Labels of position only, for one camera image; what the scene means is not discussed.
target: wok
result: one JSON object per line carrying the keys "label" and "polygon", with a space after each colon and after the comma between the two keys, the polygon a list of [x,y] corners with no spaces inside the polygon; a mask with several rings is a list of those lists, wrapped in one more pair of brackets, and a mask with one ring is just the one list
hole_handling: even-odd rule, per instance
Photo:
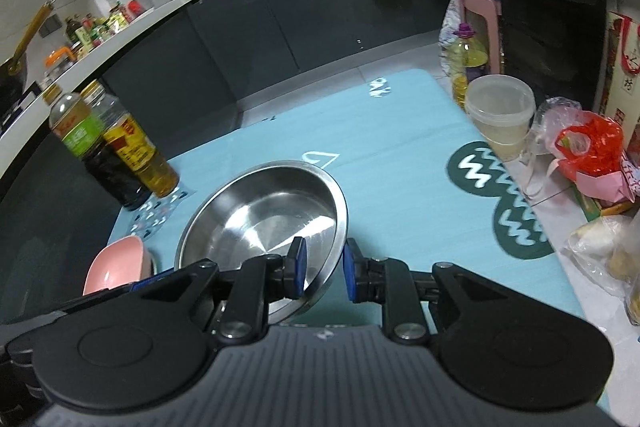
{"label": "wok", "polygon": [[53,11],[53,3],[55,1],[50,0],[43,4],[31,24],[29,24],[22,40],[20,40],[18,47],[15,49],[14,55],[0,66],[0,125],[6,119],[8,113],[20,102],[24,84],[27,81],[27,57],[25,51],[33,36]]}

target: tiled floor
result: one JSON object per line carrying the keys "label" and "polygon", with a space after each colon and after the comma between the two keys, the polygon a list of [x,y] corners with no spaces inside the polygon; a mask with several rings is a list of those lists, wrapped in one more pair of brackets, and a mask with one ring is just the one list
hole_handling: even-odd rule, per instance
{"label": "tiled floor", "polygon": [[[380,76],[412,68],[426,70],[450,94],[449,79],[440,67],[438,45],[428,44],[377,58],[262,103],[244,113],[242,126],[271,118],[298,105],[370,82]],[[549,156],[539,156],[536,162],[529,192],[541,185],[542,190],[530,199],[530,203],[551,244],[557,252],[561,252],[568,236],[586,223],[586,219],[575,201],[567,179],[557,172],[546,179],[549,161]],[[506,167],[523,187],[527,182],[525,166],[514,160],[507,162]],[[607,384],[610,411],[621,425],[637,426],[640,424],[640,400],[637,398],[640,388],[640,328],[629,324],[619,299],[591,283],[567,256],[562,253],[558,255],[587,319],[607,335],[614,347],[616,361]]]}

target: stainless steel bowl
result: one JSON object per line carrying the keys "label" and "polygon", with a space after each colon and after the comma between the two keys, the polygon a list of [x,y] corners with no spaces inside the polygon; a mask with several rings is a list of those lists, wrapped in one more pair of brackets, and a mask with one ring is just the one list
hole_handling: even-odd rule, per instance
{"label": "stainless steel bowl", "polygon": [[270,304],[269,322],[277,323],[320,298],[340,259],[347,223],[344,195],[329,174],[306,162],[265,163],[207,198],[182,233],[175,267],[207,257],[221,270],[238,269],[256,255],[286,255],[294,237],[305,237],[305,294]]}

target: light blue table mat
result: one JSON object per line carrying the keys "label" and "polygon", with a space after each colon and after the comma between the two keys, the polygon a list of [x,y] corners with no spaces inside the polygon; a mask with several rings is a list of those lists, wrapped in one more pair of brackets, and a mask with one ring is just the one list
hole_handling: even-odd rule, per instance
{"label": "light blue table mat", "polygon": [[[305,159],[342,188],[349,236],[365,256],[395,257],[423,271],[452,261],[583,316],[535,215],[462,111],[425,71],[386,79],[391,92],[381,98],[369,96],[368,85],[353,87],[172,159],[194,194],[146,240],[159,269],[174,265],[183,228],[220,185],[260,163]],[[120,213],[110,242],[126,234],[130,219]],[[532,246],[516,245],[519,239]],[[348,301],[340,266],[325,295],[295,321],[380,323],[381,311]]]}

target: soy sauce bottle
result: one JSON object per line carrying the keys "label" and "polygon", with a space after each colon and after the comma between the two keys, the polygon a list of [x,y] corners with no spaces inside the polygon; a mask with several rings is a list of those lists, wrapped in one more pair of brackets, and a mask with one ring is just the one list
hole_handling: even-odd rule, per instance
{"label": "soy sauce bottle", "polygon": [[102,136],[136,176],[158,197],[171,194],[178,185],[178,173],[148,139],[120,100],[105,92],[97,80],[80,93],[92,113],[104,126]]}
{"label": "soy sauce bottle", "polygon": [[62,93],[51,84],[43,93],[50,105],[49,128],[84,163],[84,167],[127,210],[145,203],[151,191],[102,138],[102,122],[74,92]]}

